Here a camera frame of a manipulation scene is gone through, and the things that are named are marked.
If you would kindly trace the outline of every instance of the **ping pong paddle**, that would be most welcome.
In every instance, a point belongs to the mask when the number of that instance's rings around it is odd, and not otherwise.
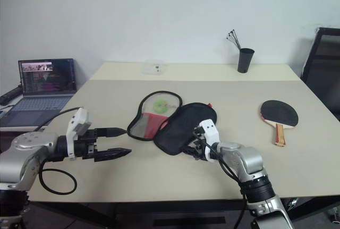
[[[276,128],[275,145],[285,147],[283,129],[293,128],[298,124],[299,117],[295,109],[279,100],[268,100],[261,106],[262,119]]]

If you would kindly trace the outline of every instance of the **green ball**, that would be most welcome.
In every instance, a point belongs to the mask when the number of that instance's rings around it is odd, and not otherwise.
[[[156,112],[158,114],[163,114],[163,113],[167,112],[168,107],[167,107],[166,100],[160,99],[160,100],[155,101],[153,109],[154,109],[154,112]]]

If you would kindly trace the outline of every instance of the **wooden paddle handle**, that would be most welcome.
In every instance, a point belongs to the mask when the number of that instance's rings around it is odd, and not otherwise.
[[[283,125],[281,125],[281,124],[276,124],[275,145],[277,145],[278,147],[285,147],[286,146],[285,137],[283,135]]]

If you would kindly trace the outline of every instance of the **white wall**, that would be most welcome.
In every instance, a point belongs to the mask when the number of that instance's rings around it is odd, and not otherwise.
[[[299,72],[318,26],[340,27],[339,0],[1,0],[1,92],[17,60],[73,57],[84,83],[103,61],[236,63],[236,29],[254,63]]]

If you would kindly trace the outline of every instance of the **black paddle face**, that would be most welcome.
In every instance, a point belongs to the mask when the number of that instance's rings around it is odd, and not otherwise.
[[[299,117],[295,109],[279,100],[268,100],[261,106],[261,115],[264,119],[289,126],[296,126]]]

